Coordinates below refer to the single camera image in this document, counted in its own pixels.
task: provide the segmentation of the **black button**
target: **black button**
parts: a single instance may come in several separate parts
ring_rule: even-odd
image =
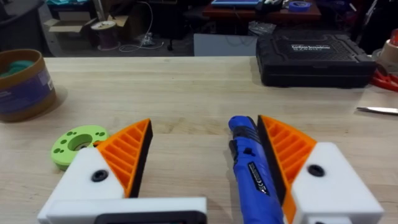
[[[251,155],[252,154],[252,149],[251,148],[245,148],[243,153]]]

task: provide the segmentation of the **blue rotary tool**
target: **blue rotary tool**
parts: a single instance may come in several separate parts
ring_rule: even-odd
[[[244,224],[283,224],[284,214],[254,121],[234,116],[228,125],[233,132],[229,148]]]

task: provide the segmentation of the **cardboard tube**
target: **cardboard tube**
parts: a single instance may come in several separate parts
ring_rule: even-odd
[[[387,40],[379,58],[385,62],[398,63],[398,46],[392,45],[390,40]]]
[[[55,99],[55,89],[44,63],[36,50],[10,50],[0,53],[0,73],[18,60],[34,62],[28,68],[0,78],[0,120],[21,121],[46,110]]]

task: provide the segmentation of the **metal blade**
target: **metal blade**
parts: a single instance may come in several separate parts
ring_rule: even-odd
[[[372,107],[372,106],[360,106],[356,108],[359,111],[371,112],[371,113],[380,113],[380,114],[390,114],[398,116],[397,108],[384,108],[384,107]]]

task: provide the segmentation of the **blue tape roll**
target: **blue tape roll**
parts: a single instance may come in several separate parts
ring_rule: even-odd
[[[310,10],[311,3],[303,1],[292,1],[289,2],[290,12],[307,12]]]

